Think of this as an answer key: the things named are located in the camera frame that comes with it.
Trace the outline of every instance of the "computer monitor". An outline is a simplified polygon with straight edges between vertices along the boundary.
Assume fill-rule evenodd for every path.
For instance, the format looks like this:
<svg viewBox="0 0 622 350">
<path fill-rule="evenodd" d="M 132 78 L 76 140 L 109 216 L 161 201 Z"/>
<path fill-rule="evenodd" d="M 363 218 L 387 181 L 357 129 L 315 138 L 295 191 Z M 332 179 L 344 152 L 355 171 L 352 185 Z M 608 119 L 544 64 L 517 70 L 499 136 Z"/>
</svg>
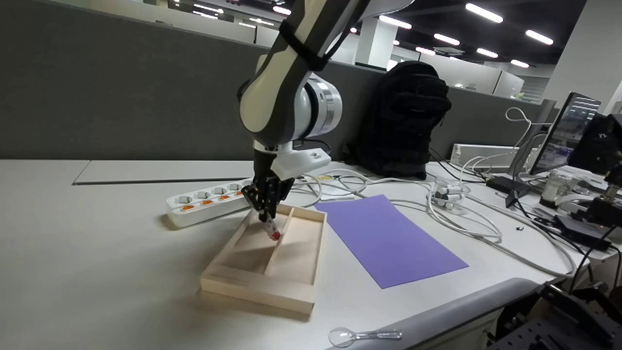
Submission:
<svg viewBox="0 0 622 350">
<path fill-rule="evenodd" d="M 569 94 L 552 129 L 548 131 L 530 173 L 552 171 L 565 166 L 569 154 L 581 142 L 587 125 L 591 119 L 595 119 L 598 109 L 600 101 L 581 94 Z"/>
</svg>

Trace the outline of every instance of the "purple sheet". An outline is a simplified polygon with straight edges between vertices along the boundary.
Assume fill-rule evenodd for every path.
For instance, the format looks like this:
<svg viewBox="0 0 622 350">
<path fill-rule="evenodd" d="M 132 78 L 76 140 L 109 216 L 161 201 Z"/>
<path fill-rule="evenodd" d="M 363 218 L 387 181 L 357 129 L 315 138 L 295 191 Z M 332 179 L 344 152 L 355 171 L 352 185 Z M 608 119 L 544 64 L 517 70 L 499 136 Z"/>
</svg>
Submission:
<svg viewBox="0 0 622 350">
<path fill-rule="evenodd" d="M 330 228 L 383 290 L 466 267 L 385 197 L 317 208 L 328 214 Z"/>
</svg>

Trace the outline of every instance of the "wooden block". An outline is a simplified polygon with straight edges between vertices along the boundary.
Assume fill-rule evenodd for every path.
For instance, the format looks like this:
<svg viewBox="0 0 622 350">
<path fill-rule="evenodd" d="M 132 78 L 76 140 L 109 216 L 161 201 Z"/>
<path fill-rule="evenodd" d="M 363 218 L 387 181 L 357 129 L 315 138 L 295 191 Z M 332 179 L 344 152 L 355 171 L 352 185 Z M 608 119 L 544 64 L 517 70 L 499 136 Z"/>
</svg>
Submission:
<svg viewBox="0 0 622 350">
<path fill-rule="evenodd" d="M 274 243 L 250 212 L 200 276 L 204 292 L 311 315 L 326 214 L 278 206 Z"/>
</svg>

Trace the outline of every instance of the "robotic arm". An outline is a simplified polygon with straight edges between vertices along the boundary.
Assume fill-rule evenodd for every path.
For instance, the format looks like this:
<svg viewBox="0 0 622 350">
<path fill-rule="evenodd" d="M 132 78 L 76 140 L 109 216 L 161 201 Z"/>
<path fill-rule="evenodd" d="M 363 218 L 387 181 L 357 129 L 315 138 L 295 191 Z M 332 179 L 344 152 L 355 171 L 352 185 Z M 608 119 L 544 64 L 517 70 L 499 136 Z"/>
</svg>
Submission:
<svg viewBox="0 0 622 350">
<path fill-rule="evenodd" d="M 322 150 L 291 142 L 334 131 L 342 113 L 336 88 L 311 72 L 324 68 L 355 22 L 400 10 L 414 0 L 297 0 L 280 37 L 243 86 L 239 111 L 254 136 L 254 179 L 243 189 L 262 222 L 295 181 L 330 162 Z"/>
</svg>

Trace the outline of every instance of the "white table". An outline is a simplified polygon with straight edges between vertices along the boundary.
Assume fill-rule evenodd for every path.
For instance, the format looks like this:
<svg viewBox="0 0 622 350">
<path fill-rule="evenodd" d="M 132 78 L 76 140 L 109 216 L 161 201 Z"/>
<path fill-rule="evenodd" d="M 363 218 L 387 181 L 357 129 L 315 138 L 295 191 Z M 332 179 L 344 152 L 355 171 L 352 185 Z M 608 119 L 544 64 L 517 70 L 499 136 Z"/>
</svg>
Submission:
<svg viewBox="0 0 622 350">
<path fill-rule="evenodd" d="M 198 296 L 198 274 L 243 214 L 171 230 L 163 201 L 208 183 L 72 187 L 87 166 L 97 164 L 0 162 L 0 348 L 326 348 L 334 327 L 379 329 L 513 276 L 552 280 L 425 214 L 402 210 L 468 269 L 381 290 L 326 230 L 311 319 L 270 315 L 262 307 Z M 122 173 L 124 166 L 138 175 L 146 166 L 147 177 L 171 167 L 196 169 L 181 162 L 161 169 L 124 162 L 114 171 Z M 423 201 L 416 185 L 373 185 L 365 195 Z M 311 201 L 307 195 L 287 199 L 289 204 Z M 567 269 L 538 234 L 472 208 L 503 228 L 505 247 L 548 269 Z"/>
</svg>

